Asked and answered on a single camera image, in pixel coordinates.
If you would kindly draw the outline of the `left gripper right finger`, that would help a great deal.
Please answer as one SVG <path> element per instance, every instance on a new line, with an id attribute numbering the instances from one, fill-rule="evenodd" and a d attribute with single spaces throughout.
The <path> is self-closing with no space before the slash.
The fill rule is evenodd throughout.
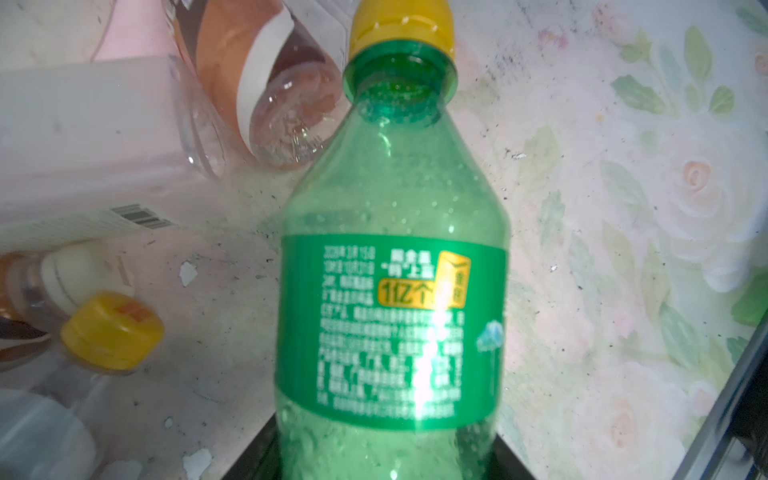
<path id="1" fill-rule="evenodd" d="M 493 480 L 534 480 L 500 435 L 496 435 L 493 442 Z"/>

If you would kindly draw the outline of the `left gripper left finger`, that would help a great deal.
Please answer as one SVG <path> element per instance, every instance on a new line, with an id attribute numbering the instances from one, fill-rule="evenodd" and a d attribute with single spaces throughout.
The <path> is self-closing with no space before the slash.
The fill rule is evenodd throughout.
<path id="1" fill-rule="evenodd" d="M 275 415 L 265 423 L 223 480 L 279 480 L 279 439 Z"/>

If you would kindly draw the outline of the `clear bottle red label yellow cap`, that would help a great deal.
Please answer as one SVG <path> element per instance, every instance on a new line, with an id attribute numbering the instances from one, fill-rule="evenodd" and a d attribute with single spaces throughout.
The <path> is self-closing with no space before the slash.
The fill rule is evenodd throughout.
<path id="1" fill-rule="evenodd" d="M 2 478 L 92 478 L 114 434 L 109 388 L 164 334 L 150 307 L 102 292 L 60 327 L 42 355 L 2 373 Z"/>

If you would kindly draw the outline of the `green plastic bottle yellow cap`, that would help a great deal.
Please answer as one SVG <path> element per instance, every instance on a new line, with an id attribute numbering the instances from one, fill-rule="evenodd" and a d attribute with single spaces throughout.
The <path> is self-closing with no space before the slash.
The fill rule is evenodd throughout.
<path id="1" fill-rule="evenodd" d="M 510 226 L 447 109 L 445 1 L 363 1 L 351 107 L 283 212 L 276 421 L 286 479 L 483 479 Z"/>

